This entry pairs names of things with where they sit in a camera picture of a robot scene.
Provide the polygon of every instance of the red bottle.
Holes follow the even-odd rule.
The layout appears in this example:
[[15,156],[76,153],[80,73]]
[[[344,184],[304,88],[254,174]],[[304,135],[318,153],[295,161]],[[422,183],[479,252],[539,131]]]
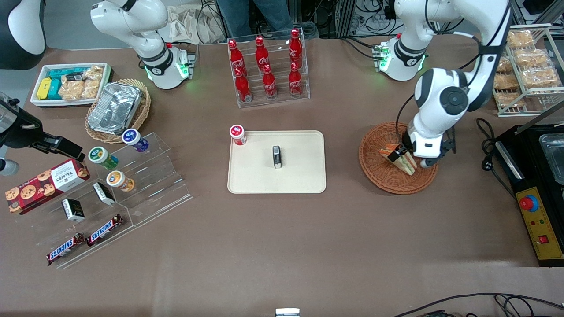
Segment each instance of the red bottle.
[[237,67],[235,72],[235,87],[237,87],[237,93],[239,94],[239,99],[244,102],[251,102],[253,100],[253,95],[250,93],[249,82],[245,78],[243,71]]
[[290,76],[288,76],[290,96],[297,99],[302,95],[302,75],[299,73],[298,64],[295,62],[291,63],[290,69]]
[[265,87],[266,99],[274,100],[278,97],[278,89],[276,89],[276,79],[272,74],[270,65],[266,64],[264,67],[265,74],[262,76],[262,85]]
[[290,39],[290,61],[298,65],[298,69],[302,68],[302,41],[299,38],[299,30],[292,29],[292,38]]
[[265,39],[262,38],[262,36],[257,36],[254,41],[257,44],[257,50],[254,56],[257,58],[258,70],[262,75],[265,72],[265,65],[270,64],[270,61],[268,60],[268,51],[265,47]]
[[233,70],[235,70],[235,68],[241,69],[243,74],[247,76],[245,60],[243,59],[243,54],[237,48],[237,42],[235,42],[234,39],[230,39],[227,46],[229,46],[229,61],[231,62],[231,67]]

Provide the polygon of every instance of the brown table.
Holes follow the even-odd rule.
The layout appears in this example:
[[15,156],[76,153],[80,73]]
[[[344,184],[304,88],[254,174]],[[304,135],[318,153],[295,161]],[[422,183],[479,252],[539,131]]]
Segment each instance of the brown table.
[[[307,45],[312,98],[245,110],[235,103],[224,45],[202,47],[194,79],[170,91],[150,83],[131,49],[49,50],[43,64],[104,61],[115,79],[147,84],[153,103],[142,132],[155,131],[171,146],[194,199],[66,270],[47,267],[31,229],[5,210],[0,315],[272,316],[277,307],[300,307],[303,316],[392,316],[482,291],[561,302],[564,268],[536,267],[515,202],[480,168],[483,135],[474,119],[485,117],[498,134],[525,120],[497,118],[493,104],[468,113],[457,124],[458,154],[440,161],[431,186],[410,196],[386,193],[360,169],[358,146],[370,127],[395,119],[416,81],[375,73],[338,40]],[[454,69],[475,53],[469,39],[436,37],[426,67]],[[86,108],[26,109],[52,134],[85,149],[100,144],[85,132]],[[403,121],[415,111],[412,103]],[[325,192],[230,194],[227,130],[235,123],[320,130]],[[22,168],[0,178],[2,190],[63,159],[32,149],[9,150],[8,158]],[[490,298],[439,307],[500,313]]]

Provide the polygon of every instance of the white storage box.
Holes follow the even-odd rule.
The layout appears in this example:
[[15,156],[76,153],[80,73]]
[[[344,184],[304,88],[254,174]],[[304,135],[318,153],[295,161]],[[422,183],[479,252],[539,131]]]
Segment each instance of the white storage box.
[[33,88],[32,96],[29,101],[34,105],[41,108],[65,108],[65,107],[83,107],[86,105],[93,104],[96,99],[80,99],[80,100],[41,100],[37,97],[37,90],[39,90],[39,85],[41,81],[47,77],[49,71],[53,69],[65,69],[65,68],[76,68],[76,67],[91,67],[92,65],[100,66],[104,68],[104,73],[102,74],[102,80],[100,81],[100,87],[98,88],[99,97],[104,89],[105,84],[108,83],[109,75],[112,71],[112,67],[107,63],[85,63],[85,64],[56,64],[56,65],[45,65],[41,68],[39,77],[37,78],[35,88]]

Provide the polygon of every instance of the white cloth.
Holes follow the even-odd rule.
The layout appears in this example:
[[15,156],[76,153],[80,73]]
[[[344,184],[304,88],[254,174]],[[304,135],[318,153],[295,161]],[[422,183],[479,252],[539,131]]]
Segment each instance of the white cloth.
[[169,12],[170,38],[173,41],[209,44],[225,40],[221,17],[210,7],[205,7],[202,11],[201,4],[198,3],[167,6],[166,9]]

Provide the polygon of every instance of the walkers cookie box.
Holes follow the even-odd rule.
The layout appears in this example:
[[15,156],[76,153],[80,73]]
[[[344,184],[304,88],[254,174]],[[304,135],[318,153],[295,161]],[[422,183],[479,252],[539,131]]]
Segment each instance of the walkers cookie box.
[[10,213],[23,215],[89,178],[86,165],[70,158],[7,191]]

